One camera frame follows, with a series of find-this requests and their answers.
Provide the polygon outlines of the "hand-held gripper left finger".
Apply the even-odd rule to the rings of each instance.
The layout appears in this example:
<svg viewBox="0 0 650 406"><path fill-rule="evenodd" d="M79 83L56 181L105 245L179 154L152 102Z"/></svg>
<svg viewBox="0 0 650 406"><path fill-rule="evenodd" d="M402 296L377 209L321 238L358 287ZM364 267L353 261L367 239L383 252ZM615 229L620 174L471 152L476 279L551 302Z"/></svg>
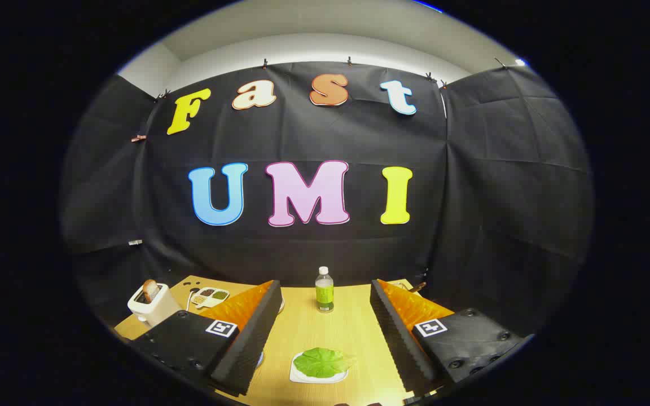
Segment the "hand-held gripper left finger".
<svg viewBox="0 0 650 406"><path fill-rule="evenodd" d="M177 311L131 346L189 385L245 395L281 304L271 280L198 314Z"/></svg>

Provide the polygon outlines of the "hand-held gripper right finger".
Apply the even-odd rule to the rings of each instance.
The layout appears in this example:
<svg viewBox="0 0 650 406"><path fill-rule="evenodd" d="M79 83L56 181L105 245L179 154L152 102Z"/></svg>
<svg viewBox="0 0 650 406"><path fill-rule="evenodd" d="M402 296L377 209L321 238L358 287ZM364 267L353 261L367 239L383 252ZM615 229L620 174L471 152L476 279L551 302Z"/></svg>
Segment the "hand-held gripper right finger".
<svg viewBox="0 0 650 406"><path fill-rule="evenodd" d="M405 390L415 395L469 385L529 340L480 310L455 312L379 279L370 303Z"/></svg>

